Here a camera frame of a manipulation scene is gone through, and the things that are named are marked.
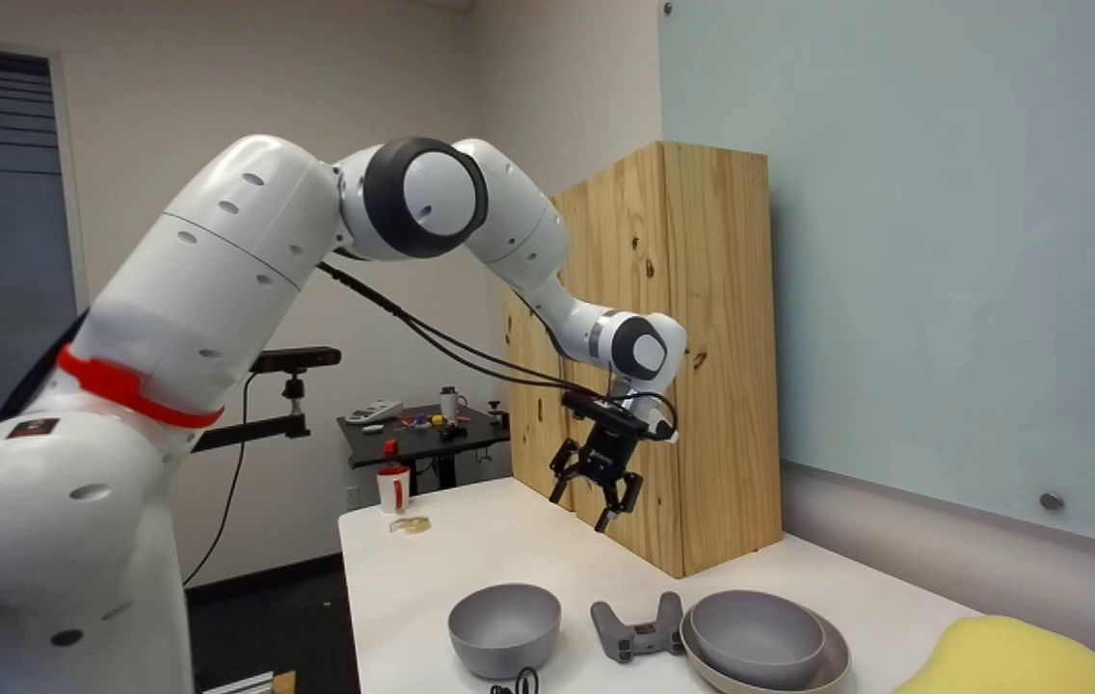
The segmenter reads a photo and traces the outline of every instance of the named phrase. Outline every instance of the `white wall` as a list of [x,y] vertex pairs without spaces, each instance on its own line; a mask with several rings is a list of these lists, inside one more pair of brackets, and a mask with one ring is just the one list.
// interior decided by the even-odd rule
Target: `white wall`
[[479,0],[481,117],[548,194],[646,147],[658,119],[658,0]]
[[[0,0],[0,44],[59,58],[85,299],[96,299],[179,185],[242,133],[339,157],[389,135],[456,139],[479,124],[467,14],[406,0]],[[492,349],[492,295],[470,259],[369,266],[361,278]],[[251,448],[231,532],[206,580],[337,550],[330,518],[348,484],[330,417],[348,400],[429,400],[441,381],[492,394],[319,278],[275,345],[330,345],[348,361],[308,373],[312,439]],[[254,417],[283,414],[283,381],[254,394]],[[208,455],[179,484],[184,565],[212,538],[231,455]]]
[[677,4],[664,101],[770,155],[781,460],[1095,538],[1095,4]]
[[978,613],[1095,649],[1095,539],[788,466],[788,530]]

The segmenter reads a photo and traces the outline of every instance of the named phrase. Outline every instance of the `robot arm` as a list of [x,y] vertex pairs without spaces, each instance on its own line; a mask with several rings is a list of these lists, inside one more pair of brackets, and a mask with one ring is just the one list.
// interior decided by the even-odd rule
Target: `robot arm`
[[506,155],[397,139],[329,165],[285,139],[239,139],[99,291],[40,399],[0,422],[0,694],[188,694],[168,476],[329,252],[393,261],[456,247],[506,278],[567,359],[614,369],[605,399],[564,399],[594,431],[550,466],[559,489],[581,476],[609,512],[631,511],[623,464],[671,435],[654,399],[688,331],[571,299],[555,281],[564,220]]
[[594,427],[586,442],[564,439],[550,460],[550,502],[576,478],[589,478],[605,495],[598,530],[614,512],[630,512],[639,499],[630,455],[639,439],[675,439],[664,394],[684,361],[684,324],[664,313],[635,318],[567,295],[555,278],[567,259],[567,228],[555,205],[481,139],[456,147],[397,139],[351,155],[337,171],[342,179],[342,256],[429,259],[467,243],[542,320],[564,359],[614,373],[602,399],[586,390],[564,399]]

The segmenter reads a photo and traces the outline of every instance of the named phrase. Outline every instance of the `black cable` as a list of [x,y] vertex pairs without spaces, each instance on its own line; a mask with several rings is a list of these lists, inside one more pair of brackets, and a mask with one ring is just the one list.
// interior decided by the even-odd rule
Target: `black cable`
[[[239,424],[247,424],[247,390],[251,390],[251,381],[254,381],[254,373],[247,373],[247,381],[242,381]],[[206,571],[206,565],[212,559],[216,543],[229,538],[229,522],[231,522],[235,489],[239,489],[239,478],[242,478],[242,464],[247,464],[247,439],[239,442],[239,460],[235,460],[235,471],[231,471],[231,489],[229,489],[229,502],[222,502],[222,518],[216,522],[216,532],[212,532],[206,557],[198,559],[198,568],[188,571],[184,586]]]
[[[423,345],[431,345],[441,355],[464,361],[467,369],[479,369],[479,373],[496,378],[496,381],[512,381],[512,385],[577,390],[577,394],[589,394],[594,400],[609,400],[609,406],[619,406],[623,399],[635,399],[635,400],[639,400],[639,399],[652,399],[652,400],[658,400],[658,406],[671,414],[671,427],[677,427],[677,408],[675,408],[675,400],[664,399],[664,394],[602,399],[602,394],[594,394],[594,390],[586,390],[586,385],[577,385],[577,381],[567,381],[567,378],[555,378],[555,373],[542,373],[542,369],[532,369],[532,365],[521,365],[521,361],[487,355],[487,350],[479,350],[479,349],[470,349],[470,345],[464,345],[464,340],[441,331],[436,324],[414,318],[410,308],[401,308],[397,302],[389,302],[384,295],[369,291],[366,281],[360,281],[355,273],[348,273],[348,270],[339,270],[339,266],[319,261],[319,270],[324,270],[329,278],[337,278],[339,284],[355,291],[360,299],[375,302],[375,304],[384,308],[389,318],[397,318],[410,331],[415,331]],[[490,365],[479,365],[479,361],[456,355],[456,350],[445,349],[445,345],[451,345],[451,349],[459,349],[459,350],[470,350],[470,355],[479,355],[479,359],[487,359],[487,361],[496,361],[496,365],[506,365],[506,369],[521,369],[521,373],[527,373],[527,378],[496,373],[496,369],[490,369]]]
[[526,669],[517,671],[512,687],[490,687],[490,694],[541,694],[541,671]]
[[10,394],[0,406],[0,422],[18,417],[40,399],[40,390],[53,373],[59,350],[78,340],[85,318],[89,318],[89,308],[67,331],[59,331],[59,340],[46,345],[46,350],[33,359],[33,365],[27,365],[18,373],[18,381],[10,385]]
[[[542,373],[542,369],[532,369],[532,365],[521,365],[521,361],[487,355],[487,350],[479,350],[479,349],[470,349],[470,345],[449,337],[445,329],[436,329],[436,324],[414,318],[410,308],[401,308],[401,304],[389,302],[384,295],[361,284],[361,281],[360,281],[355,273],[348,273],[348,270],[337,270],[337,266],[329,266],[329,261],[319,261],[319,270],[324,270],[329,278],[337,278],[339,284],[355,291],[360,299],[375,302],[377,308],[384,308],[384,313],[397,318],[401,324],[410,324],[420,340],[429,340],[429,345],[431,345],[436,350],[445,350],[449,359],[456,359],[456,361],[464,361],[464,365],[470,365],[470,369],[479,369],[479,373],[500,378],[500,381],[517,381],[517,385],[581,390],[577,381],[567,381],[567,378],[555,378],[555,373]],[[441,349],[441,345],[451,345],[451,349],[459,349],[459,350],[470,350],[470,355],[479,355],[479,359],[487,359],[487,361],[496,361],[496,365],[506,365],[506,369],[521,369],[521,373],[527,373],[527,378],[492,373],[492,369],[487,369],[487,365],[473,365],[473,361],[459,359],[456,350],[449,350],[449,349]]]

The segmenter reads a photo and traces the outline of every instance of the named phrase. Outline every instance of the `plywood panel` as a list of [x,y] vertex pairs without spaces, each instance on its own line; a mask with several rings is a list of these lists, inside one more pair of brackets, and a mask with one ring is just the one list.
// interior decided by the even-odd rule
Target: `plywood panel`
[[677,495],[688,571],[700,571],[781,538],[762,157],[666,147],[666,223],[671,308],[691,329]]
[[[756,155],[677,142],[643,147],[589,180],[567,189],[559,214],[571,228],[564,284],[594,304],[671,313],[691,331],[688,365],[666,394],[684,414],[677,448],[639,442],[639,511],[609,538],[666,575],[694,575],[781,538],[779,417],[774,417],[774,318],[766,162]],[[526,308],[509,313],[512,355],[550,361],[555,350],[526,345]],[[559,361],[559,373],[605,390],[609,373]],[[542,460],[564,435],[586,439],[589,424],[567,422],[559,400],[512,394],[512,455]],[[548,489],[542,464],[517,476]],[[581,484],[571,511],[602,512],[602,495]]]

